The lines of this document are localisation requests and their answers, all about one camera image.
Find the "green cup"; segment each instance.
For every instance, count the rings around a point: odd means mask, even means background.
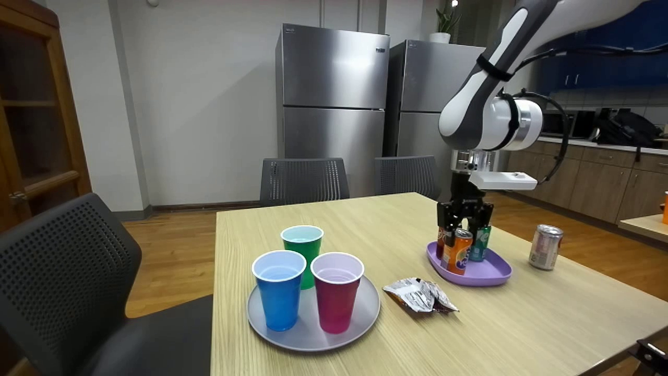
[[[307,260],[307,269],[301,276],[303,290],[312,286],[311,261],[319,252],[323,234],[326,233],[317,226],[293,226],[280,233],[280,239],[283,241],[283,249],[301,252]]]

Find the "refrigerator door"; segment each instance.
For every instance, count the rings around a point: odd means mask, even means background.
[[[450,154],[439,129],[439,114],[401,114],[396,154],[433,154],[437,156],[439,198],[450,198]]]
[[[401,110],[443,110],[482,53],[478,47],[407,40]]]
[[[388,36],[283,25],[282,105],[384,108]]]
[[[283,108],[286,158],[340,156],[350,197],[374,195],[374,156],[382,153],[382,110]]]

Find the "round tray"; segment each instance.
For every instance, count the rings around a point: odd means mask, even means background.
[[[486,257],[479,264],[465,264],[463,276],[443,268],[437,257],[437,242],[425,245],[425,260],[445,281],[461,286],[499,286],[513,273],[513,268],[491,249],[486,249]]]
[[[251,329],[268,343],[287,352],[299,352],[299,354],[331,352],[331,350],[350,344],[374,329],[377,316],[379,316],[379,297],[368,277],[360,277],[359,283],[359,290],[352,307],[352,319],[349,330],[343,335],[327,335],[319,329],[315,286],[301,293],[299,319],[286,332],[268,330],[262,300],[256,288],[252,288],[248,297]]]

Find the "red cup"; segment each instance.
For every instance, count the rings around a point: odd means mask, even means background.
[[[340,335],[350,327],[363,264],[349,252],[323,252],[312,260],[319,329]]]

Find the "blue cabinet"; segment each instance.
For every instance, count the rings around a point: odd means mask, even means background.
[[[668,44],[668,0],[646,0],[604,27],[559,38],[546,49],[651,49]],[[580,88],[668,85],[668,54],[654,56],[563,56],[537,63],[539,93]]]

